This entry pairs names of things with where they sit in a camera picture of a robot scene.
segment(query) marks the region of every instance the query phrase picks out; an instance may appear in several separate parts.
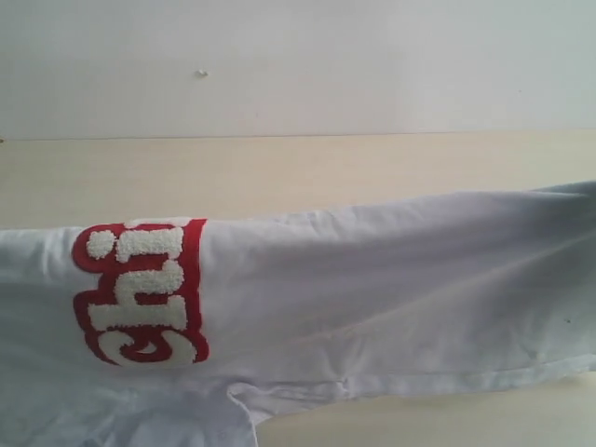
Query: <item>letter patch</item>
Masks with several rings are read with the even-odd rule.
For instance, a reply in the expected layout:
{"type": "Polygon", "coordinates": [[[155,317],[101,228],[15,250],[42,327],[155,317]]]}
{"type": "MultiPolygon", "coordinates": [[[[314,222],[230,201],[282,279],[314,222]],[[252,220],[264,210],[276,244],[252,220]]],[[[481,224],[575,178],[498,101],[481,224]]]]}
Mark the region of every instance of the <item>letter patch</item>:
{"type": "Polygon", "coordinates": [[[177,367],[209,354],[201,334],[198,248],[205,220],[92,226],[73,246],[74,263],[101,274],[74,298],[85,342],[120,366],[177,367]]]}

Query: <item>white fabric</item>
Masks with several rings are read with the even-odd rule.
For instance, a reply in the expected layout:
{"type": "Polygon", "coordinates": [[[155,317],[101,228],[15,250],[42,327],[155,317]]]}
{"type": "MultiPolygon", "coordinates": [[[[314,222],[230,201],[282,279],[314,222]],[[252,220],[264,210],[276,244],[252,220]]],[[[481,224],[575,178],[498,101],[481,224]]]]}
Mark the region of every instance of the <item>white fabric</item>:
{"type": "Polygon", "coordinates": [[[0,445],[254,447],[274,414],[596,369],[596,183],[207,221],[210,356],[172,370],[89,350],[82,231],[0,232],[0,445]]]}

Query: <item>white wall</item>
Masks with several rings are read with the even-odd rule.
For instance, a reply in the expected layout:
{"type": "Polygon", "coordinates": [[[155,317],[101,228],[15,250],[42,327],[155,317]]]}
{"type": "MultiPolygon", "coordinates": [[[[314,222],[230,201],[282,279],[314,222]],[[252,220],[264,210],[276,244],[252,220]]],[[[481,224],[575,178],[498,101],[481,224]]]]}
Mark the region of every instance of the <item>white wall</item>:
{"type": "MultiPolygon", "coordinates": [[[[455,189],[588,180],[596,130],[6,142],[0,228],[247,217],[455,189]]],[[[592,447],[596,375],[536,389],[341,404],[259,426],[263,447],[592,447]]]]}
{"type": "Polygon", "coordinates": [[[0,0],[0,135],[595,128],[594,17],[593,0],[0,0]]]}

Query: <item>white shirt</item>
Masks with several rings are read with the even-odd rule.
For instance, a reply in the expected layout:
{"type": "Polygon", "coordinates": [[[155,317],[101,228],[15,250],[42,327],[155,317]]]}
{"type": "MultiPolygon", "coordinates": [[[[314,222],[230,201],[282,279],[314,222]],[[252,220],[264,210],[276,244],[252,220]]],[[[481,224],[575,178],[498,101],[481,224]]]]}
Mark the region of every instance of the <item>white shirt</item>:
{"type": "Polygon", "coordinates": [[[596,369],[596,183],[0,232],[0,442],[254,447],[274,414],[596,369]]]}

